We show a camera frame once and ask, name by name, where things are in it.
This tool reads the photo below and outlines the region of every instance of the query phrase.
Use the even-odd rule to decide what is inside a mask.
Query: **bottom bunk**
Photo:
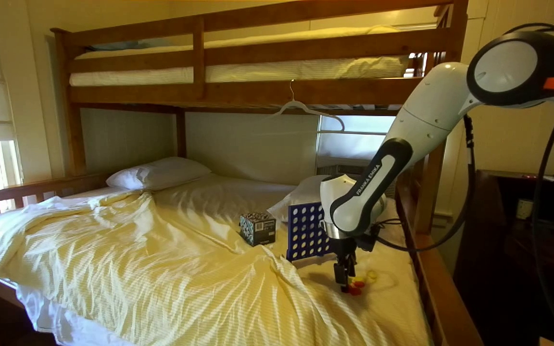
[[[59,343],[478,343],[436,253],[359,251],[357,293],[334,284],[332,253],[286,259],[280,218],[317,201],[319,180],[242,180],[180,157],[140,180],[138,168],[100,188],[75,180],[88,191],[0,214],[0,295]],[[250,245],[240,214],[263,211],[278,218],[275,241]],[[390,201],[382,218],[394,216]],[[405,241],[398,224],[382,236]]]

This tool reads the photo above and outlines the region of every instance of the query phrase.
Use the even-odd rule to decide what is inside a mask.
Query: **clothes hanger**
[[[300,111],[309,113],[309,114],[332,116],[332,118],[338,120],[340,130],[346,130],[344,120],[342,120],[338,114],[313,109],[313,107],[309,107],[307,103],[296,99],[296,97],[294,97],[294,88],[292,88],[292,84],[294,84],[294,78],[292,78],[290,84],[288,84],[292,97],[290,97],[288,101],[284,101],[273,114],[282,114],[286,109],[300,109]]]

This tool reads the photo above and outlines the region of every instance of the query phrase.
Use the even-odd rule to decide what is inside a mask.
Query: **wrinkled sheet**
[[[215,203],[236,182],[196,184],[178,197],[117,191],[26,207],[0,237],[0,278],[130,343],[427,343],[405,253],[359,253],[369,280],[346,295],[328,257],[292,264],[278,255],[284,234],[275,245],[240,239],[232,214],[263,205],[255,191]]]

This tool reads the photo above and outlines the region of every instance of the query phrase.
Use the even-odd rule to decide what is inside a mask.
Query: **top bunk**
[[[436,20],[328,24],[415,9]],[[467,0],[303,0],[53,32],[69,107],[275,111],[296,97],[373,113],[402,103],[438,61],[459,57],[465,9]]]

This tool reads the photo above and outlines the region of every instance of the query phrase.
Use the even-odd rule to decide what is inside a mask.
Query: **small object on bed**
[[[250,245],[275,241],[275,218],[269,213],[253,211],[240,214],[238,226],[240,236]]]
[[[321,228],[321,203],[296,203],[288,209],[288,251],[286,259],[301,259],[330,251],[330,239]]]

